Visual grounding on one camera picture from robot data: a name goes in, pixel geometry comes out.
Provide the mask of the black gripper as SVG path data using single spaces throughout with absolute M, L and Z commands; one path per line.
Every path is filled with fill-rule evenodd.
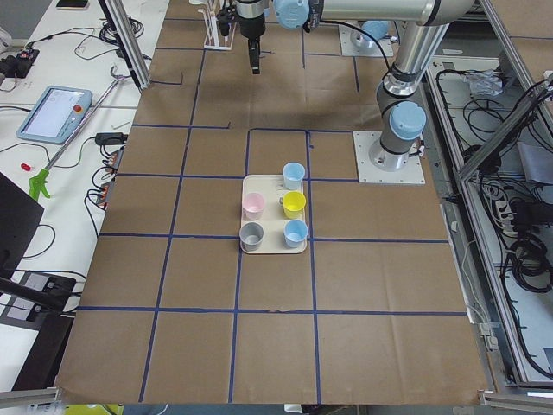
M 260 74 L 260 37 L 264 34 L 264 16 L 239 19 L 240 33 L 248 39 L 248 54 L 251 71 Z

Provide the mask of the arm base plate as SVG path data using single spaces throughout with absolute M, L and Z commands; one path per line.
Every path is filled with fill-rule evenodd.
M 356 27 L 357 22 L 350 21 L 349 24 L 352 24 L 353 26 Z M 382 57 L 380 49 L 378 48 L 375 42 L 373 42 L 371 47 L 357 46 L 351 42 L 351 38 L 350 38 L 350 34 L 353 31 L 353 29 L 340 26 L 339 30 L 340 30 L 341 53 L 344 56 Z M 392 35 L 389 29 L 388 38 L 378 41 L 378 44 L 382 47 L 386 57 L 393 56 L 391 45 L 396 40 L 397 40 L 396 36 Z
M 358 178 L 361 184 L 425 184 L 421 157 L 412 144 L 404 155 L 386 152 L 380 143 L 380 131 L 353 131 Z

